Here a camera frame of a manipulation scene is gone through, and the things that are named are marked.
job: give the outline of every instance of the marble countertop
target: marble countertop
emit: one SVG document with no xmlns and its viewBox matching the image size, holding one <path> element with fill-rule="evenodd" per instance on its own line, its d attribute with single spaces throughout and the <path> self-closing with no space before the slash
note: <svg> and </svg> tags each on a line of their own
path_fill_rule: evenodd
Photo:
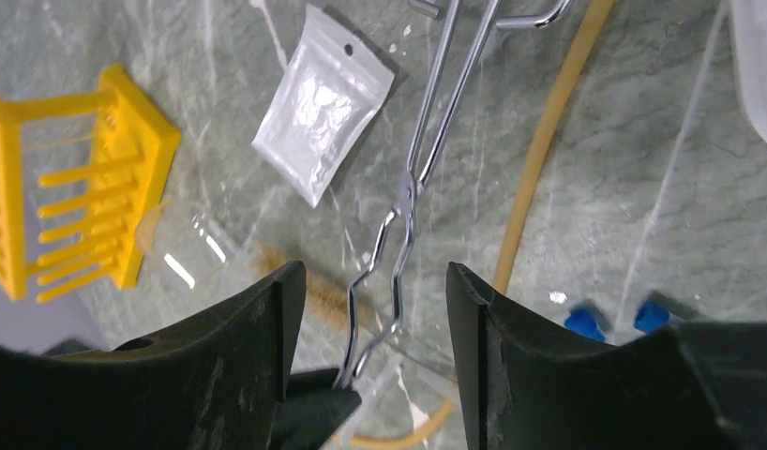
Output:
<svg viewBox="0 0 767 450">
<path fill-rule="evenodd" d="M 396 198 L 440 25 L 404 0 L 313 3 L 338 11 L 396 70 L 391 98 L 314 210 L 250 146 L 299 39 L 304 0 L 1 0 L 0 95 L 92 90 L 101 70 L 122 63 L 182 130 L 167 196 L 209 207 L 249 252 L 258 241 L 286 248 L 345 283 Z M 482 8 L 479 0 L 466 3 L 440 108 Z M 503 10 L 535 12 L 546 3 L 505 2 Z M 447 263 L 491 278 L 527 148 L 587 3 L 579 0 L 552 27 L 505 39 L 470 79 L 418 206 L 404 278 L 405 327 L 437 354 L 452 357 Z M 611 321 L 616 343 L 637 336 L 631 321 L 651 289 L 715 320 L 767 320 L 767 144 L 738 104 L 728 26 L 690 133 L 671 158 L 717 4 L 632 0 L 615 7 L 547 161 L 511 298 L 556 322 L 589 299 Z M 26 175 L 67 158 L 31 157 Z M 30 189 L 31 202 L 44 203 L 37 193 Z M 385 276 L 369 280 L 381 311 L 387 290 Z M 567 301 L 550 301 L 552 293 Z M 217 300 L 174 295 L 146 266 L 135 290 L 100 281 L 82 297 L 112 345 Z M 343 346 L 341 333 L 307 315 L 295 365 L 336 364 Z M 370 377 L 390 355 L 380 352 Z M 362 431 L 407 433 L 440 404 L 413 365 L 395 378 Z M 459 413 L 421 446 L 464 448 Z"/>
</svg>

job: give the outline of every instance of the brush bristle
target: brush bristle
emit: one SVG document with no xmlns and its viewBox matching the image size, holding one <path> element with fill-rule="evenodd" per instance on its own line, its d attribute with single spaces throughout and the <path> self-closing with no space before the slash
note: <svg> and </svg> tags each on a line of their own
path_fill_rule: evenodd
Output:
<svg viewBox="0 0 767 450">
<path fill-rule="evenodd" d="M 259 277 L 266 277 L 284 263 L 293 260 L 281 248 L 257 244 L 259 257 L 254 268 Z M 307 308 L 328 325 L 340 331 L 348 330 L 348 297 L 336 283 L 321 277 L 307 267 Z"/>
</svg>

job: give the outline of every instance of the yellow plastic rack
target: yellow plastic rack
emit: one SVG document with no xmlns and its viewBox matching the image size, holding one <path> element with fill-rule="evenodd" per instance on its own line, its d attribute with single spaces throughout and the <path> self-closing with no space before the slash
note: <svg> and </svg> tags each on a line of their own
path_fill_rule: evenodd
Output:
<svg viewBox="0 0 767 450">
<path fill-rule="evenodd" d="M 35 120 L 96 113 L 90 161 L 82 167 L 41 175 L 43 188 L 84 181 L 83 195 L 46 204 L 40 218 L 83 210 L 81 219 L 43 231 L 49 244 L 79 235 L 72 245 L 28 262 L 24 256 L 22 149 L 20 126 Z M 179 131 L 115 65 L 99 77 L 96 92 L 42 100 L 0 99 L 0 286 L 17 301 L 28 279 L 51 286 L 45 303 L 102 276 L 116 287 L 133 287 L 143 255 L 133 232 L 143 214 L 159 203 L 179 144 Z"/>
</svg>

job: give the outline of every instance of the blue plastic object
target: blue plastic object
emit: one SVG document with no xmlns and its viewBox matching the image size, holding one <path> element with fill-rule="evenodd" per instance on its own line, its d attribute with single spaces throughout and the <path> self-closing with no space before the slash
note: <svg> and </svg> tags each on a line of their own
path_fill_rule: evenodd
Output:
<svg viewBox="0 0 767 450">
<path fill-rule="evenodd" d="M 643 333 L 651 333 L 660 326 L 670 322 L 671 315 L 667 309 L 657 303 L 646 301 L 635 316 L 635 328 Z"/>
<path fill-rule="evenodd" d="M 585 307 L 573 309 L 571 314 L 568 315 L 568 319 L 563 322 L 566 329 L 571 330 L 579 335 L 583 335 L 586 338 L 591 338 L 601 342 L 605 341 L 605 336 L 602 334 L 594 314 Z"/>
</svg>

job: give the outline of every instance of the plastic bag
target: plastic bag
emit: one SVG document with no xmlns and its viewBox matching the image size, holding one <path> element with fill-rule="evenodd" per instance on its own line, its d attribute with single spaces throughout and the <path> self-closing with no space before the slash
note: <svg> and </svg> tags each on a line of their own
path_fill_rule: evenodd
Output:
<svg viewBox="0 0 767 450">
<path fill-rule="evenodd" d="M 301 40 L 252 145 L 315 207 L 394 78 L 358 37 L 307 5 Z"/>
</svg>

